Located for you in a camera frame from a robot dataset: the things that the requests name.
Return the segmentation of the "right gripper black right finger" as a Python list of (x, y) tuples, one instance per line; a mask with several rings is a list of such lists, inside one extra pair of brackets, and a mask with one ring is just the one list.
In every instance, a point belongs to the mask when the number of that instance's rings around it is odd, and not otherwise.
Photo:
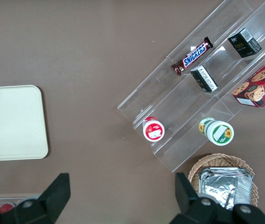
[(175, 174), (175, 197), (180, 213), (170, 224), (213, 224), (217, 217), (216, 203), (199, 197), (184, 173)]

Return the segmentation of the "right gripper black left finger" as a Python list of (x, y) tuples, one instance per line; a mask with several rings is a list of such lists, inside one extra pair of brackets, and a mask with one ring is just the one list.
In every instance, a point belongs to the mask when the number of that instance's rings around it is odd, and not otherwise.
[(3, 224), (54, 224), (70, 199), (70, 176), (61, 173), (37, 198), (22, 201), (1, 216)]

